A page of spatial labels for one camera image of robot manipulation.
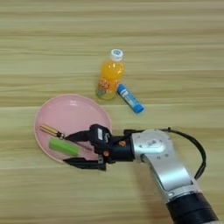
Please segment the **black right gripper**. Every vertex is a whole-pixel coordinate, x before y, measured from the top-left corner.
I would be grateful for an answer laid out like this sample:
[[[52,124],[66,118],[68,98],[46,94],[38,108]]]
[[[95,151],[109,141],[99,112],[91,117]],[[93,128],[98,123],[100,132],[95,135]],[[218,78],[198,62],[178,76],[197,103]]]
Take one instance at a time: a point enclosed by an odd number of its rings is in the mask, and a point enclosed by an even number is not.
[[[87,142],[89,140],[88,130],[70,134],[65,139],[74,143]],[[94,160],[84,157],[71,157],[64,159],[64,162],[79,169],[105,171],[106,163],[132,162],[134,160],[130,140],[124,136],[104,134],[100,139],[99,153],[101,156]]]

